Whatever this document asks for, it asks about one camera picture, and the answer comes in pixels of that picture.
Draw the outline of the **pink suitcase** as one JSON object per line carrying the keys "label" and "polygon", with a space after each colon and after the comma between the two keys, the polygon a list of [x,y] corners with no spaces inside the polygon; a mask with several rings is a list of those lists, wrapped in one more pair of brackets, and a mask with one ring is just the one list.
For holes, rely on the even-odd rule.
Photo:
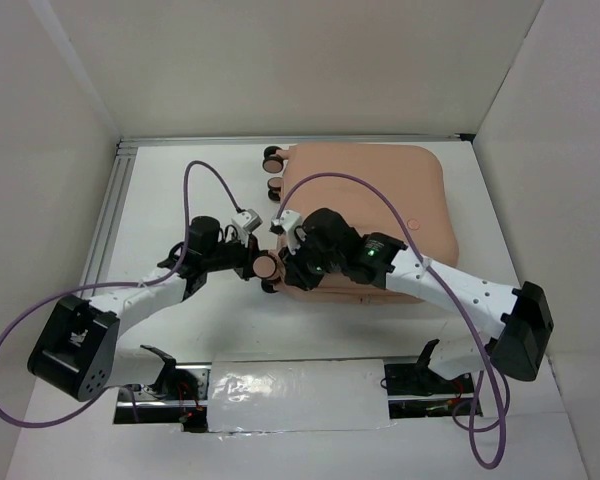
{"label": "pink suitcase", "polygon": [[[459,247],[447,206],[443,169],[429,150],[415,145],[301,143],[264,150],[269,198],[282,210],[307,218],[328,208],[359,234],[379,232],[414,243],[443,264],[458,263]],[[254,263],[262,288],[311,302],[415,304],[417,299],[359,285],[340,273],[311,291],[287,286],[279,244]]]}

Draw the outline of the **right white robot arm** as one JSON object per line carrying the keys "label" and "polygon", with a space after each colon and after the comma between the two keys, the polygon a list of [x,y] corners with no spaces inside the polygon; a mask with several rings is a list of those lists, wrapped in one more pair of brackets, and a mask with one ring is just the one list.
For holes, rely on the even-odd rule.
{"label": "right white robot arm", "polygon": [[285,210],[271,230],[286,239],[279,253],[284,282],[316,289],[329,274],[359,285],[405,294],[470,320],[466,340],[430,341],[421,353],[416,379],[428,392],[440,391],[465,373],[495,368],[522,382],[536,379],[554,322],[544,290],[531,282],[520,288],[483,280],[418,256],[386,234],[359,234],[344,218],[322,208],[308,218]]}

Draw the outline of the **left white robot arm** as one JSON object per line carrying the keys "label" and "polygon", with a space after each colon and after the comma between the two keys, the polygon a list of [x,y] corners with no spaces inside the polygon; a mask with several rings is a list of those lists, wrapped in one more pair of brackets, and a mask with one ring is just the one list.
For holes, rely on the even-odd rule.
{"label": "left white robot arm", "polygon": [[175,306],[201,289],[210,273],[253,276],[259,252],[253,232],[262,224],[252,209],[222,228],[209,216],[195,217],[188,241],[170,250],[157,268],[129,288],[88,299],[74,294],[58,300],[27,362],[34,376],[79,402],[104,389],[114,368],[119,336],[153,314]]}

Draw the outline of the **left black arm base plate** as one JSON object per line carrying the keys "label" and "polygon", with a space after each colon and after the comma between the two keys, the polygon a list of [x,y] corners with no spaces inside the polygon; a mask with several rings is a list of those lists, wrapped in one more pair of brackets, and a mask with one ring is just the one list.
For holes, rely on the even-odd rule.
{"label": "left black arm base plate", "polygon": [[140,348],[158,359],[159,371],[119,391],[113,424],[178,424],[183,432],[207,433],[211,365],[179,363],[154,346]]}

